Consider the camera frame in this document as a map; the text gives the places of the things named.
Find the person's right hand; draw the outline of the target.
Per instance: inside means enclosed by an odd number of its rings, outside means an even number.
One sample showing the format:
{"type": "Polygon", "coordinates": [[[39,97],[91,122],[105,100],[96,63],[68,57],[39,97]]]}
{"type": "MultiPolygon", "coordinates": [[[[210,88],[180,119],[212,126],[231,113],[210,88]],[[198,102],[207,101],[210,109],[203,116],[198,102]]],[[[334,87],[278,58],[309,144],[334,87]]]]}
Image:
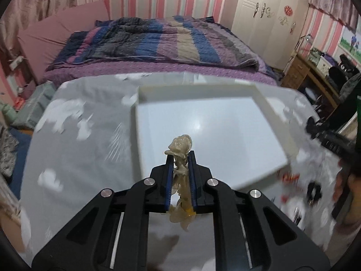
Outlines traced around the person's right hand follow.
{"type": "Polygon", "coordinates": [[[333,201],[341,201],[341,195],[347,191],[346,199],[335,220],[346,226],[360,223],[360,176],[352,173],[349,165],[340,163],[335,179],[333,201]]]}

